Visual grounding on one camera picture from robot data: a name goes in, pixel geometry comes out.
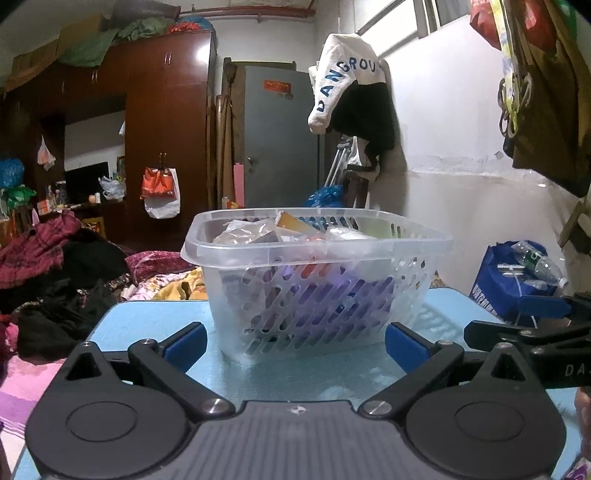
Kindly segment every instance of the television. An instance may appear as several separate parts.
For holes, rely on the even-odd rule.
[[[101,162],[86,167],[68,170],[64,173],[66,192],[70,203],[88,202],[88,197],[96,192],[102,192],[99,178],[110,177],[109,163]]]

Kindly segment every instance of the red bag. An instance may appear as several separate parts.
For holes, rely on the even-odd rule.
[[[495,17],[489,0],[471,0],[470,25],[489,44],[497,50],[501,49],[499,35],[496,31]],[[514,13],[524,23],[525,38],[534,47],[544,51],[556,48],[556,29],[544,5],[544,0],[519,0],[512,2]]]
[[[141,199],[148,197],[171,197],[174,194],[174,178],[168,168],[149,168],[144,171]]]
[[[496,32],[495,16],[489,0],[472,0],[470,26],[497,50],[501,49],[499,35]]]

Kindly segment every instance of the metal door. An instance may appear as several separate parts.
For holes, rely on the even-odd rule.
[[[317,190],[318,137],[308,127],[313,105],[307,73],[246,67],[246,207],[299,207]]]

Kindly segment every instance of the brown wardrobe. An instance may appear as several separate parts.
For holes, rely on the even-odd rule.
[[[193,217],[213,207],[207,138],[213,138],[215,61],[215,34],[203,31],[113,46],[96,68],[54,63],[7,95],[2,156],[21,159],[25,183],[43,199],[45,187],[63,177],[65,126],[125,109],[127,196],[119,207],[105,208],[107,238],[136,250],[178,250]],[[37,165],[41,134],[56,156],[49,171]],[[139,194],[144,168],[157,167],[164,154],[177,170],[181,210],[156,220]]]

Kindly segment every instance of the clothes pile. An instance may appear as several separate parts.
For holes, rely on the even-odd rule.
[[[0,250],[3,355],[66,357],[131,283],[125,257],[69,211]]]
[[[207,300],[203,271],[178,252],[148,251],[126,259],[134,285],[126,300]]]

